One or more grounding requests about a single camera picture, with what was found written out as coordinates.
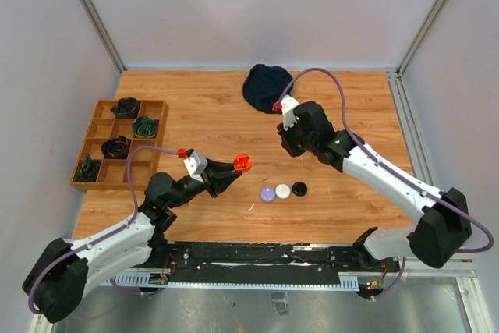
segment round cap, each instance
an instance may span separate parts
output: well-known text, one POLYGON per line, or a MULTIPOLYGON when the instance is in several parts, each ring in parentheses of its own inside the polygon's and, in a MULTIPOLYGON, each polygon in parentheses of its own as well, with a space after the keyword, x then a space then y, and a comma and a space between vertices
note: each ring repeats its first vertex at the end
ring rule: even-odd
POLYGON ((275 199, 275 191, 271 187, 264 187, 260 191, 260 199, 264 202, 270 203, 275 199))
POLYGON ((308 191, 304 182, 298 181, 293 184, 293 193, 298 197, 303 197, 308 191))
POLYGON ((291 195, 291 188, 285 183, 282 183, 275 188, 275 194, 281 199, 289 198, 291 195))

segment purple bottle cap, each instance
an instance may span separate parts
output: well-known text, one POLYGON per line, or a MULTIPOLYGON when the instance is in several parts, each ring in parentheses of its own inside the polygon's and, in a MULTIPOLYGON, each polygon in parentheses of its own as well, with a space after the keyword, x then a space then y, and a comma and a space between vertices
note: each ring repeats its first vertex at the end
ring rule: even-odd
POLYGON ((275 191, 271 187, 265 187, 260 191, 260 199, 264 202, 270 203, 275 199, 275 191))

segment white bottle cap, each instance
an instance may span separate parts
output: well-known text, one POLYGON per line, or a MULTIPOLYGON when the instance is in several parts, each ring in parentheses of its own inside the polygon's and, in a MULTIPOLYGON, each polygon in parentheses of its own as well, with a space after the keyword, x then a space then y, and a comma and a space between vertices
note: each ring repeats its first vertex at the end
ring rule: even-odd
POLYGON ((281 199, 289 198, 289 196, 291 195, 291 188, 285 183, 282 183, 275 188, 275 195, 277 195, 281 199))

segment metal floor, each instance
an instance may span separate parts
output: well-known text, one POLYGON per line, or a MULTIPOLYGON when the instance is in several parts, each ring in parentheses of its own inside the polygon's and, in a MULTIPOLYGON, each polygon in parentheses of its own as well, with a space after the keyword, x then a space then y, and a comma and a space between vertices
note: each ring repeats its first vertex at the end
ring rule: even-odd
POLYGON ((376 303, 353 292, 293 291, 288 293, 288 314, 281 315, 271 294, 268 290, 166 289, 141 299, 100 286, 83 300, 75 316, 56 324, 52 332, 471 331, 455 278, 407 278, 376 303))

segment black bottle cap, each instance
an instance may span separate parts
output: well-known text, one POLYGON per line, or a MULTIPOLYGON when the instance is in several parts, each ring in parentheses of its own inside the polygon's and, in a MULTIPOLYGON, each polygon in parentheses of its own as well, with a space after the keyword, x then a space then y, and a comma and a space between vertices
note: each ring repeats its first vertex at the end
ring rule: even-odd
POLYGON ((308 187, 306 187, 304 182, 295 182, 292 187, 292 191, 298 197, 303 197, 308 191, 308 187))

